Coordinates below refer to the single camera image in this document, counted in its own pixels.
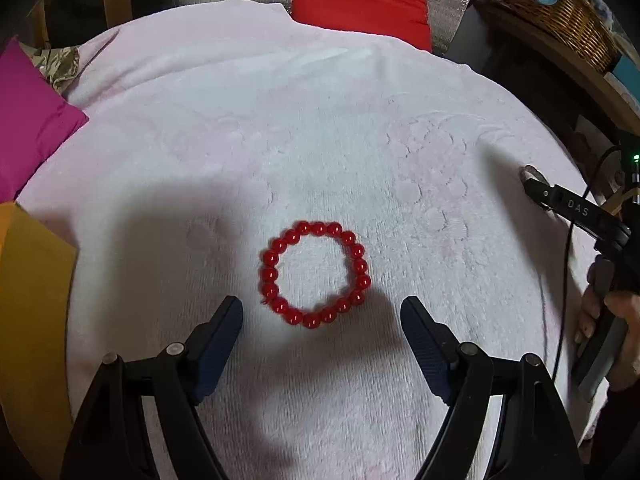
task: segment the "wicker basket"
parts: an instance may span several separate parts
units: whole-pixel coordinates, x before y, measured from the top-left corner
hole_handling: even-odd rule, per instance
[[[495,1],[570,47],[600,73],[605,73],[618,55],[611,36],[587,0],[558,0],[552,6],[536,0]]]

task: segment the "red bead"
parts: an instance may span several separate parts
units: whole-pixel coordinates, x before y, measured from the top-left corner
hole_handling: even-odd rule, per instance
[[[351,308],[351,303],[349,303],[347,298],[338,298],[335,300],[334,307],[340,314],[344,314]]]
[[[356,287],[360,290],[369,288],[371,286],[371,278],[366,274],[361,274],[356,278]]]
[[[282,317],[284,318],[284,321],[286,321],[290,325],[297,325],[302,321],[302,312],[300,312],[296,308],[290,308],[283,314]]]
[[[313,222],[311,224],[311,232],[315,236],[322,236],[326,232],[326,225],[324,225],[324,222]]]
[[[351,257],[355,260],[356,258],[361,258],[364,254],[364,245],[363,244],[353,244],[349,248],[349,252],[351,253]]]
[[[302,325],[309,330],[313,330],[320,326],[320,314],[311,312],[302,317]]]
[[[276,251],[272,251],[271,249],[269,249],[268,251],[264,251],[264,254],[262,255],[262,262],[267,267],[273,267],[278,263],[279,259],[280,258],[278,257],[278,253]]]
[[[260,286],[260,292],[267,300],[273,300],[278,295],[279,290],[275,283],[264,282]]]
[[[340,235],[340,240],[342,240],[343,244],[349,247],[356,243],[356,235],[352,231],[343,231]]]
[[[338,222],[331,222],[326,227],[326,232],[329,236],[338,237],[342,234],[342,226]]]
[[[362,258],[358,258],[357,260],[353,261],[353,272],[355,272],[356,274],[364,274],[365,272],[367,272],[367,269],[369,269],[369,266]]]
[[[333,323],[338,317],[338,311],[334,306],[326,306],[320,311],[320,319],[323,323]]]
[[[360,305],[364,301],[364,290],[358,290],[355,288],[349,295],[349,301],[352,305]]]
[[[276,314],[284,314],[287,310],[289,310],[289,301],[278,296],[273,301],[271,301],[271,309]]]
[[[311,224],[306,220],[302,220],[296,224],[296,231],[300,236],[306,236],[311,232]]]
[[[275,282],[278,279],[278,271],[274,267],[260,269],[260,278],[264,282]]]
[[[300,234],[295,229],[289,229],[284,233],[284,239],[289,245],[295,245],[300,241]]]
[[[276,251],[278,254],[282,254],[287,250],[287,243],[282,238],[274,238],[271,241],[271,249]]]

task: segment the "wooden shelf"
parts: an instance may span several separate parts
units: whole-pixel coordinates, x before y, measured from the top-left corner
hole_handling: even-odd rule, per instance
[[[564,72],[600,107],[617,128],[640,136],[640,118],[602,75],[573,50],[518,16],[494,4],[476,4],[488,25],[535,50]]]

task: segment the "human hand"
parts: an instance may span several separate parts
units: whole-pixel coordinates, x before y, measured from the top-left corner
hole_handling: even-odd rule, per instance
[[[593,335],[596,320],[600,317],[600,300],[593,291],[593,272],[592,264],[587,273],[589,286],[582,295],[578,314],[578,330],[575,333],[575,342],[578,344]],[[640,377],[640,296],[617,290],[607,294],[604,303],[615,316],[625,319],[629,326],[620,354],[607,374],[610,389],[618,392],[633,386]]]

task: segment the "red bead bracelet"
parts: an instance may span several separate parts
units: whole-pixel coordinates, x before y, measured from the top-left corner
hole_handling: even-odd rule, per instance
[[[319,312],[304,312],[289,305],[285,298],[281,297],[276,285],[278,271],[275,268],[280,259],[280,254],[290,245],[295,245],[303,236],[313,234],[315,236],[329,236],[339,241],[346,253],[353,259],[351,268],[355,273],[354,287],[346,297],[338,298],[334,304],[324,307]],[[371,278],[366,274],[369,266],[362,258],[364,246],[356,243],[356,235],[351,231],[343,231],[338,222],[300,221],[293,229],[287,229],[280,238],[275,238],[270,243],[270,248],[262,254],[264,267],[260,269],[260,293],[264,296],[263,303],[268,303],[276,314],[281,314],[290,325],[302,323],[309,329],[317,328],[321,323],[332,323],[338,314],[344,314],[352,306],[360,305],[364,301],[364,291],[371,286]]]

